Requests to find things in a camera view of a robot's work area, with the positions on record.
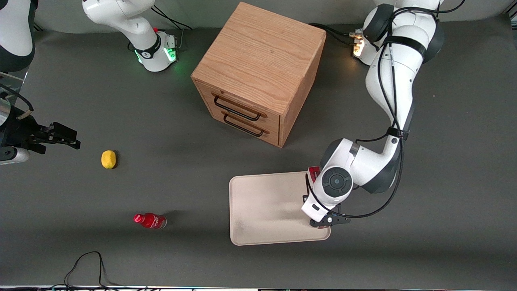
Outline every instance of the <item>plastic tray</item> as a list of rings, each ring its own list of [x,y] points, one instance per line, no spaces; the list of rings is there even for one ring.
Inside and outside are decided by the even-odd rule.
[[[237,176],[230,181],[230,239],[235,245],[325,240],[330,227],[302,212],[306,172]]]

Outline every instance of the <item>table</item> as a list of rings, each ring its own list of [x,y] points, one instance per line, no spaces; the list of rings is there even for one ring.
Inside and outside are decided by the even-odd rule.
[[[56,284],[82,253],[125,285],[515,289],[517,51],[507,16],[443,23],[447,42],[414,84],[416,112],[398,194],[326,241],[234,246],[233,176],[305,170],[335,139],[373,138],[389,121],[368,68],[327,39],[314,87],[278,149],[213,120],[190,74],[218,30],[185,32],[179,62],[150,73],[122,34],[38,35],[22,94],[41,124],[79,133],[79,151],[0,168],[0,281]],[[357,26],[338,26],[351,30]],[[380,150],[383,143],[368,145]],[[120,165],[105,170],[104,150]],[[387,194],[359,191],[350,214]],[[164,230],[132,222],[165,213]],[[70,279],[95,285],[95,257]]]

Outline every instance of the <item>bottle cap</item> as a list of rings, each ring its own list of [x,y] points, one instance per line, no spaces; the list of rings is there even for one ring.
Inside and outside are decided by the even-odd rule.
[[[144,216],[141,215],[141,214],[137,214],[133,217],[133,220],[136,222],[136,223],[142,223],[144,221]]]

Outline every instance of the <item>green indicator light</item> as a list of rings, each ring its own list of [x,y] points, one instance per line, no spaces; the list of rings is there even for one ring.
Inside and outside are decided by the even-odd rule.
[[[134,53],[136,54],[136,57],[138,57],[138,62],[139,62],[139,63],[142,63],[142,60],[140,59],[140,56],[138,55],[138,53],[136,52],[136,50],[134,51]]]
[[[163,51],[165,52],[165,54],[167,55],[167,57],[169,58],[169,61],[171,61],[171,63],[176,61],[176,50],[175,49],[163,48]]]

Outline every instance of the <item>red bottle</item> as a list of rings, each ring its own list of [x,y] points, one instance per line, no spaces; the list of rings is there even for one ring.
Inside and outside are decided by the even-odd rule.
[[[136,223],[140,223],[145,228],[164,228],[167,225],[167,219],[163,215],[154,213],[137,214],[133,217]]]

